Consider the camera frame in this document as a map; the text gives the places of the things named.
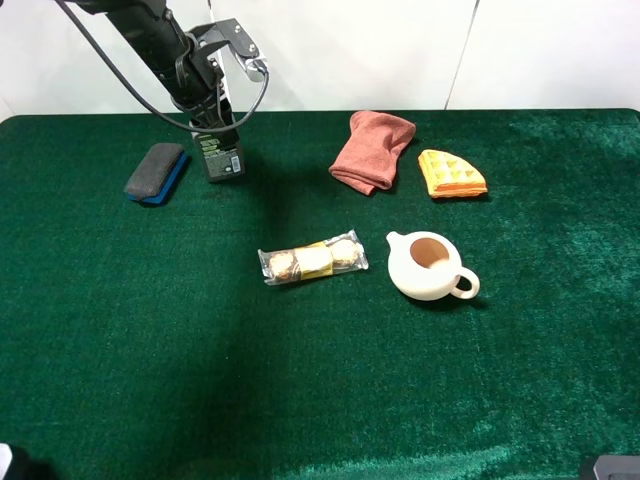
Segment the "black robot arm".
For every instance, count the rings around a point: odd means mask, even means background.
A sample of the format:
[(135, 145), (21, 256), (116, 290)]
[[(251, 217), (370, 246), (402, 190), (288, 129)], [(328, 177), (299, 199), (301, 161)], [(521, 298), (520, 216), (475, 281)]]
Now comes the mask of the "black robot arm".
[[(232, 18), (198, 25), (185, 31), (165, 1), (78, 1), (91, 15), (103, 14), (169, 93), (174, 106), (190, 117), (188, 124), (167, 117), (130, 84), (82, 22), (70, 10), (69, 1), (58, 6), (94, 48), (125, 89), (149, 112), (167, 123), (192, 133), (219, 134), (233, 131), (254, 114), (266, 94), (270, 74), (265, 57), (240, 23)], [(261, 89), (246, 114), (228, 124), (231, 110), (223, 105), (224, 71), (212, 55), (227, 47), (247, 77)]]

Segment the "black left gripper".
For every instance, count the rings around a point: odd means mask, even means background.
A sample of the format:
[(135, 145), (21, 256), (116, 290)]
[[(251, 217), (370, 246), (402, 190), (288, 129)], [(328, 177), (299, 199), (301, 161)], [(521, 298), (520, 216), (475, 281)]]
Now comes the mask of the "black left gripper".
[[(165, 22), (176, 35), (183, 52), (174, 62), (177, 85), (182, 89), (202, 87), (191, 106), (178, 108), (191, 116), (187, 131), (231, 131), (246, 123), (262, 103), (268, 88), (268, 65), (259, 48), (235, 18), (199, 25), (185, 32), (174, 18)], [(248, 112), (230, 123), (222, 115), (222, 79), (220, 63), (211, 56), (228, 48), (249, 79), (261, 89)]]

